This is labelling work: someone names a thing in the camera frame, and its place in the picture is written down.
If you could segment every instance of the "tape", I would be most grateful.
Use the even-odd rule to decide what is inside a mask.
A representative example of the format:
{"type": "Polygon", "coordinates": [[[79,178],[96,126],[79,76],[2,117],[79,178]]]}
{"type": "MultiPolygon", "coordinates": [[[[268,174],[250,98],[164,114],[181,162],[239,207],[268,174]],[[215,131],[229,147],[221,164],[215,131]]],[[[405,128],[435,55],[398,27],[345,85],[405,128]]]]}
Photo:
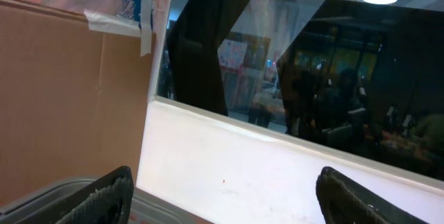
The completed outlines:
{"type": "Polygon", "coordinates": [[[88,19],[89,29],[92,31],[101,31],[104,33],[141,37],[139,23],[137,21],[122,19],[111,15],[105,15],[103,13],[94,12],[91,10],[85,10],[84,13],[86,18],[88,19]]]}
{"type": "Polygon", "coordinates": [[[151,3],[152,0],[142,0],[140,5],[140,28],[142,37],[140,40],[140,56],[151,53],[151,3]]]}

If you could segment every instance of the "cardboard box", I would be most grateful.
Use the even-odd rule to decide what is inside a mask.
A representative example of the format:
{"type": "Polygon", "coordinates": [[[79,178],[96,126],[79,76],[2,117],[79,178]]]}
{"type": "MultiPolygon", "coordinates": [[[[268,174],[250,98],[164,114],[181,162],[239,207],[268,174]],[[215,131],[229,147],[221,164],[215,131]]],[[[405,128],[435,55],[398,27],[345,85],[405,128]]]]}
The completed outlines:
{"type": "Polygon", "coordinates": [[[0,206],[121,165],[136,178],[152,62],[139,55],[139,37],[0,0],[0,206]]]}

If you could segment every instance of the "gray plastic container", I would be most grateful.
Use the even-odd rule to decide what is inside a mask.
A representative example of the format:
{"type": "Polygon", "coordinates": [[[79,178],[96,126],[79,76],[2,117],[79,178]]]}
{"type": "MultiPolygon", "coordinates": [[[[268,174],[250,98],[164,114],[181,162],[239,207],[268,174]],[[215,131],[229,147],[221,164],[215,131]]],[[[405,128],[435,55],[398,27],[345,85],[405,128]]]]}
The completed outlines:
{"type": "MultiPolygon", "coordinates": [[[[59,202],[98,178],[61,180],[0,208],[0,223],[13,224],[59,202]]],[[[196,223],[194,216],[140,189],[134,190],[130,224],[196,223]]]]}

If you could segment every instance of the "white panel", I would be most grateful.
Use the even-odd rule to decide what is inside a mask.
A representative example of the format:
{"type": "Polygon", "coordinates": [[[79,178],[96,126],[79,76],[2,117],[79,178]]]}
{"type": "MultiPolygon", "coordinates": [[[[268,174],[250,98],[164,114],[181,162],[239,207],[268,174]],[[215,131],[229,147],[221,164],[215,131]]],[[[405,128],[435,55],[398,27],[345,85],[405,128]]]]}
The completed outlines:
{"type": "Polygon", "coordinates": [[[424,221],[444,219],[442,182],[206,114],[148,105],[137,187],[214,223],[324,223],[315,185],[331,166],[424,221]]]}

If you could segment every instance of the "glass panel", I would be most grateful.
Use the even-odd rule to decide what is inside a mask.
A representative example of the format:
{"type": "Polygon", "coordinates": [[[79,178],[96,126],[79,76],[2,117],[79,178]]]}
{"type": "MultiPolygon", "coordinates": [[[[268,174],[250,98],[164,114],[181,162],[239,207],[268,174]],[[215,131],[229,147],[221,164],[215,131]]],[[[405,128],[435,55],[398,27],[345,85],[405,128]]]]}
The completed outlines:
{"type": "Polygon", "coordinates": [[[444,178],[441,0],[171,0],[158,93],[444,178]]]}

